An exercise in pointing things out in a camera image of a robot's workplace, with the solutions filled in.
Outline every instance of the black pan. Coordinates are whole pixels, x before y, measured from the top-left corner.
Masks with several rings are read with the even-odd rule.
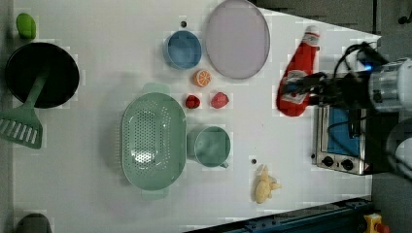
[[[74,59],[58,46],[32,43],[16,50],[6,65],[7,87],[19,101],[25,102],[45,62],[51,62],[51,73],[35,105],[41,109],[62,105],[75,94],[79,69]]]

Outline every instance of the green spatula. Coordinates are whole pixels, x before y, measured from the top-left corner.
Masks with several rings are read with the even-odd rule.
[[[49,64],[43,67],[24,104],[0,113],[0,138],[32,149],[39,149],[42,146],[43,126],[34,112],[34,105],[42,92],[50,70]]]

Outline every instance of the red cap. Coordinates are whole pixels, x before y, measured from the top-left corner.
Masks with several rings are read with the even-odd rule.
[[[389,226],[384,225],[384,224],[382,224],[382,223],[376,224],[375,229],[376,229],[379,233],[391,233],[391,229],[389,228]]]

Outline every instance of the toaster oven knob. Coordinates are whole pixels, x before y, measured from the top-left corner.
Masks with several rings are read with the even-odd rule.
[[[325,164],[326,167],[330,167],[333,165],[333,159],[330,156],[326,156],[322,162]]]
[[[354,163],[349,159],[343,160],[340,164],[347,171],[350,171],[354,168]]]

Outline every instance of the green cup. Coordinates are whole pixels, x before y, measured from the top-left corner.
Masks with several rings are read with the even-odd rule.
[[[188,159],[206,167],[228,167],[230,139],[222,128],[199,126],[188,134],[187,145]]]

